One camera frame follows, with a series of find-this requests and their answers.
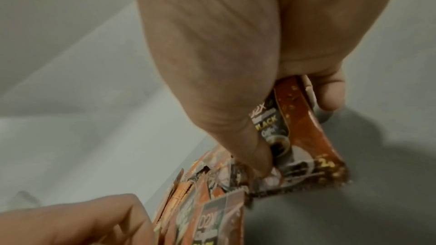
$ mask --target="packaging wrapper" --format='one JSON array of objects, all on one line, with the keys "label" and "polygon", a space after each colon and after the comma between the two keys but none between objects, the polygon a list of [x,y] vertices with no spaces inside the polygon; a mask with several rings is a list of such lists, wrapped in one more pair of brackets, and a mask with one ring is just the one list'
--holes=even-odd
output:
[{"label": "packaging wrapper", "polygon": [[242,245],[244,205],[253,198],[348,182],[299,77],[278,81],[250,117],[270,145],[270,175],[256,177],[222,146],[206,152],[165,193],[153,219],[157,244]]}]

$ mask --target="gray floor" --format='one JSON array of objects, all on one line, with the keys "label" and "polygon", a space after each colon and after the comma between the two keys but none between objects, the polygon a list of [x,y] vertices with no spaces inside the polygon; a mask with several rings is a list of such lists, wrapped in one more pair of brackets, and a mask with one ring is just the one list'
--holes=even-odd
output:
[{"label": "gray floor", "polygon": [[347,58],[347,107],[323,125],[353,184],[257,201],[246,244],[436,244],[435,59],[435,0],[392,0]]}]

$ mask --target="hand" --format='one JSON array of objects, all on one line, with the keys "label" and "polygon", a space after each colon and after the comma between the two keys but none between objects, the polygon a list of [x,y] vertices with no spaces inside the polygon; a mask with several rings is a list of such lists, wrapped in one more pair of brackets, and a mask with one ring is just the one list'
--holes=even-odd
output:
[{"label": "hand", "polygon": [[154,245],[151,221],[136,196],[0,214],[0,244]]},{"label": "hand", "polygon": [[276,79],[307,75],[320,108],[343,105],[342,60],[389,0],[138,0],[151,54],[194,124],[263,174],[248,114]]}]

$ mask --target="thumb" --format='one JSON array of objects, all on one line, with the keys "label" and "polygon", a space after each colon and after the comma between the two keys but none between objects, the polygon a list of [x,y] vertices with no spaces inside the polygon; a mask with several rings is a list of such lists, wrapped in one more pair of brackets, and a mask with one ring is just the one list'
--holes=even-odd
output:
[{"label": "thumb", "polygon": [[220,127],[199,126],[244,164],[262,176],[273,168],[273,156],[269,145],[255,128],[249,116],[232,120]]},{"label": "thumb", "polygon": [[345,76],[342,63],[319,73],[308,75],[320,109],[335,111],[345,100]]}]

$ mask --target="yellow number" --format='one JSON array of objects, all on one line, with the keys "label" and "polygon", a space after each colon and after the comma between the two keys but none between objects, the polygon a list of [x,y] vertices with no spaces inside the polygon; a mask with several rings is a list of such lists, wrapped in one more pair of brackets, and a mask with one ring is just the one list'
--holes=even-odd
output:
[{"label": "yellow number", "polygon": [[326,161],[324,158],[319,158],[318,161],[321,163],[321,167],[335,167],[335,163],[332,161]]}]

